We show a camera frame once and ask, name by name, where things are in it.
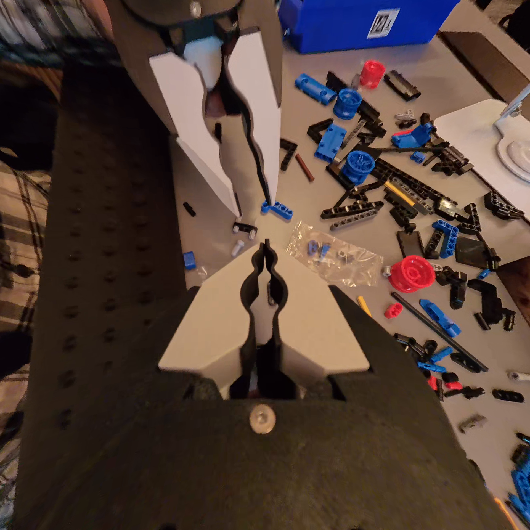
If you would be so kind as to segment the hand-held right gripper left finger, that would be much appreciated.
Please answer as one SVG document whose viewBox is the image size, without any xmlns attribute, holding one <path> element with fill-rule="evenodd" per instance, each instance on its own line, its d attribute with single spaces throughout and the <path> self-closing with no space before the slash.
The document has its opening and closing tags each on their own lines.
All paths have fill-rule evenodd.
<svg viewBox="0 0 530 530">
<path fill-rule="evenodd" d="M 196 291 L 158 368 L 212 380 L 232 399 L 248 397 L 256 363 L 255 316 L 264 244 L 236 257 Z"/>
</svg>

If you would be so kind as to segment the blue L-shaped toy beam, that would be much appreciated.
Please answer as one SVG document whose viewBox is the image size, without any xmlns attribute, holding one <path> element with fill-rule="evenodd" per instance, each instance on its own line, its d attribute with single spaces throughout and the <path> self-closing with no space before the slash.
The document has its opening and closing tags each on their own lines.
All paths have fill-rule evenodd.
<svg viewBox="0 0 530 530">
<path fill-rule="evenodd" d="M 291 221 L 293 214 L 294 214 L 294 212 L 291 209 L 289 209 L 287 206 L 285 206 L 284 204 L 278 201 L 272 204 L 268 204 L 268 202 L 266 201 L 263 202 L 261 205 L 261 212 L 263 214 L 272 212 L 286 221 Z"/>
</svg>

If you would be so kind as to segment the grey desk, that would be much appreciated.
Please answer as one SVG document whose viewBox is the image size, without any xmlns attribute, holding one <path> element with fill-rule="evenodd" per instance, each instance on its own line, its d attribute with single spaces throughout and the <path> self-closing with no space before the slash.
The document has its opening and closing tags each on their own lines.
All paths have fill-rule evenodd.
<svg viewBox="0 0 530 530">
<path fill-rule="evenodd" d="M 510 43 L 509 39 L 470 2 L 461 1 L 441 30 L 484 33 L 529 76 L 529 59 L 526 53 Z M 403 102 L 385 83 L 381 83 L 373 91 L 367 91 L 367 100 L 380 111 L 384 128 L 388 131 L 384 139 L 374 142 L 375 145 L 389 145 L 388 138 L 396 130 L 396 113 L 414 109 L 416 116 L 427 112 L 432 118 L 438 118 L 490 97 L 439 36 L 435 36 L 428 44 L 417 46 L 351 50 L 323 55 L 299 55 L 286 47 L 283 53 L 282 136 L 298 143 L 297 152 L 315 178 L 313 183 L 308 182 L 295 160 L 290 163 L 285 173 L 280 173 L 277 199 L 294 210 L 291 222 L 287 223 L 272 213 L 260 214 L 260 201 L 263 200 L 260 199 L 261 189 L 259 184 L 255 183 L 254 177 L 248 176 L 246 179 L 246 171 L 251 169 L 253 160 L 247 152 L 241 121 L 239 118 L 220 120 L 224 162 L 230 171 L 234 171 L 234 181 L 235 177 L 238 178 L 237 189 L 243 190 L 244 194 L 243 198 L 240 198 L 241 206 L 246 214 L 250 215 L 249 221 L 247 217 L 244 219 L 245 222 L 256 222 L 259 228 L 257 239 L 269 237 L 271 242 L 274 241 L 274 244 L 285 249 L 292 230 L 300 221 L 328 233 L 331 221 L 322 221 L 321 211 L 332 207 L 343 190 L 326 172 L 325 164 L 314 158 L 314 143 L 308 138 L 306 131 L 310 124 L 324 120 L 331 116 L 332 112 L 328 107 L 321 106 L 296 90 L 294 81 L 299 74 L 305 73 L 324 82 L 327 72 L 331 70 L 348 82 L 368 59 L 379 60 L 391 70 L 399 71 L 421 91 L 420 98 L 410 105 Z M 488 245 L 495 248 L 502 258 L 502 263 L 529 255 L 529 225 L 522 220 L 504 222 L 484 209 L 482 197 L 488 192 L 488 186 L 475 173 L 446 177 L 443 173 L 432 172 L 430 166 L 422 167 L 412 162 L 405 154 L 389 154 L 384 158 L 418 180 L 447 194 L 459 205 L 465 206 L 475 202 L 482 223 L 483 237 Z M 194 168 L 177 149 L 174 151 L 174 163 L 177 171 L 177 212 L 183 251 L 193 251 L 198 266 L 205 266 L 211 273 L 230 261 L 230 252 L 235 242 L 244 237 L 231 234 L 230 220 L 233 220 L 233 217 L 210 191 L 203 178 L 193 174 Z M 188 202 L 193 207 L 197 214 L 195 217 L 186 212 L 183 202 Z M 373 220 L 341 230 L 336 237 L 381 255 L 385 264 L 392 265 L 401 258 L 395 235 L 398 229 L 389 214 L 389 205 L 385 202 L 385 206 Z M 425 289 L 425 294 L 420 292 L 404 298 L 421 314 L 424 312 L 419 307 L 418 300 L 423 297 L 435 302 L 443 311 L 451 313 L 462 329 L 457 342 L 489 368 L 487 373 L 473 374 L 452 362 L 450 358 L 444 359 L 441 364 L 456 372 L 463 385 L 484 388 L 486 393 L 472 400 L 461 395 L 454 396 L 438 403 L 438 409 L 445 409 L 459 444 L 467 457 L 480 467 L 489 489 L 487 493 L 505 503 L 508 493 L 515 492 L 510 476 L 513 469 L 511 456 L 518 445 L 515 432 L 529 434 L 529 383 L 510 381 L 507 372 L 518 370 L 529 373 L 529 326 L 499 278 L 491 275 L 487 280 L 496 285 L 503 305 L 517 312 L 512 332 L 505 331 L 502 324 L 493 326 L 490 331 L 480 329 L 474 313 L 481 309 L 481 296 L 473 290 L 466 295 L 463 308 L 457 311 L 451 310 L 449 306 L 448 286 L 441 287 L 436 282 Z M 439 347 L 444 347 L 445 343 L 436 338 L 436 334 L 406 309 L 395 319 L 384 317 L 385 309 L 393 300 L 390 292 L 394 290 L 386 279 L 380 277 L 378 285 L 374 287 L 341 286 L 341 289 L 352 298 L 355 305 L 357 296 L 362 295 L 374 322 L 390 335 L 397 332 L 412 336 L 421 344 L 425 340 L 436 339 Z M 525 396 L 525 403 L 509 403 L 495 399 L 491 390 L 497 388 L 521 392 Z M 484 415 L 487 423 L 466 434 L 460 433 L 458 424 L 474 414 Z"/>
</svg>

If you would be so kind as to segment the black L-shaped toy beam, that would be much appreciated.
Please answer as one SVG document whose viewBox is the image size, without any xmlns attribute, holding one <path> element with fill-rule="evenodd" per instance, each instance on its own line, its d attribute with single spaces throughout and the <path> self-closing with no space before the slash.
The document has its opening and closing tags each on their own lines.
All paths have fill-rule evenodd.
<svg viewBox="0 0 530 530">
<path fill-rule="evenodd" d="M 307 135 L 316 144 L 322 141 L 323 134 L 328 130 L 329 126 L 333 124 L 333 118 L 328 118 L 320 122 L 311 124 L 307 129 Z"/>
<path fill-rule="evenodd" d="M 280 150 L 284 151 L 283 158 L 280 163 L 280 170 L 286 172 L 292 158 L 296 154 L 298 148 L 297 143 L 292 142 L 286 138 L 280 138 Z"/>
</svg>

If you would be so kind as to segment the blue storage bin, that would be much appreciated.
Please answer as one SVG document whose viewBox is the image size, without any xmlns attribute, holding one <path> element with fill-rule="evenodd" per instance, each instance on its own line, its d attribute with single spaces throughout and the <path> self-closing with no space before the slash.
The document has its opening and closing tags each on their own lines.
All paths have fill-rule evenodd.
<svg viewBox="0 0 530 530">
<path fill-rule="evenodd" d="M 429 43 L 459 1 L 281 1 L 284 34 L 300 54 Z"/>
</svg>

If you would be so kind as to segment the red toy wheel hub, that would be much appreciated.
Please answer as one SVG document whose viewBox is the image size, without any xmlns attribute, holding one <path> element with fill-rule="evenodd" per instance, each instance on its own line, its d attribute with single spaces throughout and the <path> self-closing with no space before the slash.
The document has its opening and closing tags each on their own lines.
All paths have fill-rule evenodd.
<svg viewBox="0 0 530 530">
<path fill-rule="evenodd" d="M 388 281 L 397 291 L 411 294 L 430 287 L 435 279 L 432 265 L 425 258 L 412 255 L 403 258 L 391 267 Z"/>
<path fill-rule="evenodd" d="M 386 68 L 382 63 L 370 59 L 362 67 L 359 85 L 366 89 L 375 89 L 384 77 L 385 72 Z"/>
</svg>

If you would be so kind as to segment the long black toy axle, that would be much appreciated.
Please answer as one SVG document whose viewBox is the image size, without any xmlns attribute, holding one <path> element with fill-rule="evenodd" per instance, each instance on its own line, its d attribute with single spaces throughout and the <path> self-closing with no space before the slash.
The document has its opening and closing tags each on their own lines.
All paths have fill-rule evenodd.
<svg viewBox="0 0 530 530">
<path fill-rule="evenodd" d="M 483 362 L 478 360 L 476 357 L 474 357 L 474 355 L 469 353 L 466 348 L 462 347 L 452 337 L 447 335 L 447 333 L 440 325 L 429 320 L 426 316 L 421 314 L 414 306 L 412 306 L 408 301 L 406 301 L 402 296 L 400 296 L 398 292 L 392 291 L 390 295 L 392 296 L 392 298 L 394 298 L 394 300 L 402 304 L 407 311 L 414 315 L 415 318 L 421 321 L 440 338 L 444 339 L 447 344 L 454 349 L 455 352 L 460 354 L 462 357 L 466 358 L 468 361 L 474 363 L 479 368 L 480 372 L 487 373 L 489 371 L 489 368 Z"/>
</svg>

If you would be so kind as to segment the blue flat toy beam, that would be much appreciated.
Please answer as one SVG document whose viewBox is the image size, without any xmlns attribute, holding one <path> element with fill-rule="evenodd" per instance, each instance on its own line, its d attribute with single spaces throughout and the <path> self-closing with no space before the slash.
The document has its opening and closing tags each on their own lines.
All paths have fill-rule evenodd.
<svg viewBox="0 0 530 530">
<path fill-rule="evenodd" d="M 460 335 L 460 327 L 435 303 L 428 299 L 420 299 L 419 303 L 431 320 L 437 323 L 449 337 L 454 338 Z"/>
</svg>

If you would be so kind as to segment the black curved toy panel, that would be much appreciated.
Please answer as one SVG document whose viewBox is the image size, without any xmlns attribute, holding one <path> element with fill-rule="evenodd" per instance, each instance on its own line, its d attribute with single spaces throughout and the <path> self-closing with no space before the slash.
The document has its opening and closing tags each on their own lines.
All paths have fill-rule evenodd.
<svg viewBox="0 0 530 530">
<path fill-rule="evenodd" d="M 420 90 L 396 70 L 387 71 L 383 81 L 406 102 L 414 101 L 421 96 Z"/>
</svg>

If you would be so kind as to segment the scatter of small toy connectors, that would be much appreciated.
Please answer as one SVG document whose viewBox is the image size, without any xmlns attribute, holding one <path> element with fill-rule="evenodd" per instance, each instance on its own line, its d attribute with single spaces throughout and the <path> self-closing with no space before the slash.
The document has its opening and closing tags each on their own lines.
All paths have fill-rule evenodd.
<svg viewBox="0 0 530 530">
<path fill-rule="evenodd" d="M 486 393 L 481 387 L 463 385 L 456 373 L 450 372 L 441 365 L 441 361 L 450 358 L 455 364 L 471 373 L 481 373 L 478 363 L 468 356 L 455 351 L 452 347 L 437 350 L 437 342 L 434 340 L 426 341 L 421 345 L 410 336 L 399 333 L 393 336 L 403 349 L 411 354 L 416 366 L 426 376 L 429 386 L 441 401 L 455 395 L 463 395 L 467 400 L 471 400 Z"/>
</svg>

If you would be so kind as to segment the blue toy seat piece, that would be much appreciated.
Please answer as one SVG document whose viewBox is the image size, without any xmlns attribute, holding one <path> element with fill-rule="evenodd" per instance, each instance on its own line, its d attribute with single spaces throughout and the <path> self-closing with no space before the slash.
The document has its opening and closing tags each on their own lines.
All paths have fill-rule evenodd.
<svg viewBox="0 0 530 530">
<path fill-rule="evenodd" d="M 399 149 L 423 147 L 430 142 L 433 129 L 434 125 L 428 122 L 415 127 L 415 129 L 396 133 L 391 137 L 392 145 Z"/>
</svg>

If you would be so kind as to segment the grey toy connector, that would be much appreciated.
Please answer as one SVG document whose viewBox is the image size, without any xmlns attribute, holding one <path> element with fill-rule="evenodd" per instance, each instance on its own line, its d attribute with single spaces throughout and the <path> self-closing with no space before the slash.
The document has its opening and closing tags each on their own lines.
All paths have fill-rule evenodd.
<svg viewBox="0 0 530 530">
<path fill-rule="evenodd" d="M 487 423 L 487 418 L 481 414 L 474 414 L 458 424 L 458 431 L 466 434 L 472 429 L 481 428 Z"/>
</svg>

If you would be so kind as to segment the person's plaid shirt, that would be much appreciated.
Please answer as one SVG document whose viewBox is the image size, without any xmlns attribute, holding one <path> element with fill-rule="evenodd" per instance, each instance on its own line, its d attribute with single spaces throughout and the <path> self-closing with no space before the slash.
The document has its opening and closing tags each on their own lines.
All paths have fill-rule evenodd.
<svg viewBox="0 0 530 530">
<path fill-rule="evenodd" d="M 1 529 L 13 519 L 49 186 L 1 164 Z"/>
</svg>

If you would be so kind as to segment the white book stand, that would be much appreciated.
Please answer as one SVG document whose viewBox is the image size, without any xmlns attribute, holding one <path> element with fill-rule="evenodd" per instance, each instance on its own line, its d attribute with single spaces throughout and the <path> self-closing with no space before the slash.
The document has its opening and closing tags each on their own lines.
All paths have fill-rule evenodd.
<svg viewBox="0 0 530 530">
<path fill-rule="evenodd" d="M 529 219 L 529 102 L 527 85 L 511 103 L 487 99 L 437 118 L 439 134 L 474 166 L 474 172 Z"/>
</svg>

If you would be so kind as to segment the black toy frame piece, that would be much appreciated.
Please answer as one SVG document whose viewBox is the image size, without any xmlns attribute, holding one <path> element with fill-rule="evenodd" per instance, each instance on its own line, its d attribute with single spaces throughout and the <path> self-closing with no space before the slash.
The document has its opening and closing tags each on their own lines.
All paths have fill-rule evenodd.
<svg viewBox="0 0 530 530">
<path fill-rule="evenodd" d="M 525 217 L 525 213 L 522 210 L 515 208 L 509 202 L 502 200 L 500 195 L 495 191 L 491 190 L 483 196 L 484 206 L 489 210 L 495 217 L 504 220 L 519 220 Z"/>
</svg>

